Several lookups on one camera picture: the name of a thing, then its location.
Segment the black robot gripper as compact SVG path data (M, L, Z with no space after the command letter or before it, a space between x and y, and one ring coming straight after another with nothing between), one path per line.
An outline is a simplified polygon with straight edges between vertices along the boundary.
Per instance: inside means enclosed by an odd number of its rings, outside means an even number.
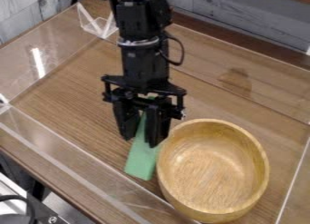
M181 65L169 58L169 44L119 44L123 59L123 74L104 75L104 101L112 103L114 116L123 138L130 141L136 136L140 120L139 111L146 109L146 142L151 148L167 138L171 118L183 118L183 97L187 92L169 82L170 65ZM177 97L177 104L151 104L139 99L139 94L156 93L159 97Z

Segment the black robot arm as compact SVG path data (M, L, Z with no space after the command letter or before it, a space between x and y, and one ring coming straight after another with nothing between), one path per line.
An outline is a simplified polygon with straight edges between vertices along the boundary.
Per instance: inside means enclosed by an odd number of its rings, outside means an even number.
M146 122L144 140L155 147L166 138L171 120L185 117L186 89L170 83L170 59L166 31L173 23L167 0L110 0L119 29L123 73L103 75L103 100L112 104L120 135L136 136L138 124Z

